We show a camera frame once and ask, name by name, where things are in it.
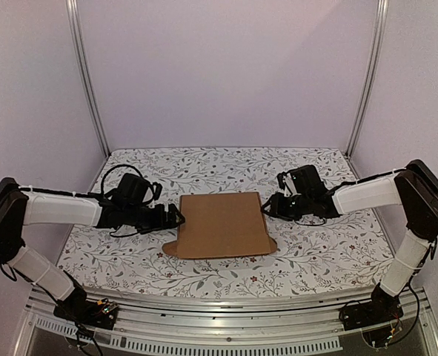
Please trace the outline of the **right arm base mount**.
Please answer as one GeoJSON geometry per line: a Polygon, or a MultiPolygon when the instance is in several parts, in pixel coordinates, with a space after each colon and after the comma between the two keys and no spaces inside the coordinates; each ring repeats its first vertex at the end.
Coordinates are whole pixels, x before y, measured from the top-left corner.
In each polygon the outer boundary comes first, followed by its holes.
{"type": "Polygon", "coordinates": [[[379,285],[368,302],[352,300],[339,310],[339,320],[345,331],[368,328],[363,340],[374,349],[388,347],[397,332],[401,331],[403,310],[399,297],[386,294],[379,285]]]}

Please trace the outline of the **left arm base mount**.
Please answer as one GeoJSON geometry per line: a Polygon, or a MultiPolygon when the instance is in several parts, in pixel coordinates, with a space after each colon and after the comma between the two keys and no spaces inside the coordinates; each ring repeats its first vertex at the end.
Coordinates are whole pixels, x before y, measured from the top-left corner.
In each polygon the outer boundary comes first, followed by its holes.
{"type": "Polygon", "coordinates": [[[87,293],[83,289],[74,289],[65,300],[56,301],[53,314],[85,326],[112,330],[118,312],[117,302],[107,298],[91,301],[87,299],[87,293]]]}

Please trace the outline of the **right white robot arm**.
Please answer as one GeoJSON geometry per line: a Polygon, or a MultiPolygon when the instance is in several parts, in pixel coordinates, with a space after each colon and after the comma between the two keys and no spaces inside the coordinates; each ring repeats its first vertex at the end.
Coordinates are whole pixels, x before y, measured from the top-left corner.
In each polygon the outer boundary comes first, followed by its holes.
{"type": "Polygon", "coordinates": [[[365,306],[370,323],[390,315],[404,288],[433,259],[438,245],[438,179],[421,160],[405,167],[327,188],[313,165],[278,174],[279,190],[262,205],[264,215],[298,222],[305,216],[330,220],[358,211],[400,207],[405,234],[365,306]]]}

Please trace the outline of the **brown cardboard box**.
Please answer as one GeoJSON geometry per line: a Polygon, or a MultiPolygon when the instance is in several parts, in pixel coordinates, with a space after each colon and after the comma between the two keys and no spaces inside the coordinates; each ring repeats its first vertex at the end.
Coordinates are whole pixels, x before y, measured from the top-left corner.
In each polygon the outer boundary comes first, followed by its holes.
{"type": "Polygon", "coordinates": [[[183,260],[254,257],[277,251],[257,192],[183,195],[185,222],[162,252],[183,260]]]}

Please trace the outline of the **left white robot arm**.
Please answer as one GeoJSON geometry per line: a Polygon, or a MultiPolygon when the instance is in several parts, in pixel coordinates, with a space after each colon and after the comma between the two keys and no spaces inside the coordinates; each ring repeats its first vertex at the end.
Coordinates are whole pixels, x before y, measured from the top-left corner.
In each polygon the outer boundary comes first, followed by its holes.
{"type": "Polygon", "coordinates": [[[21,186],[13,178],[0,182],[0,264],[47,291],[76,322],[92,314],[85,290],[68,273],[28,247],[28,225],[83,225],[117,230],[130,226],[139,234],[177,228],[185,222],[174,205],[157,201],[162,185],[125,174],[110,191],[78,194],[21,186]]]}

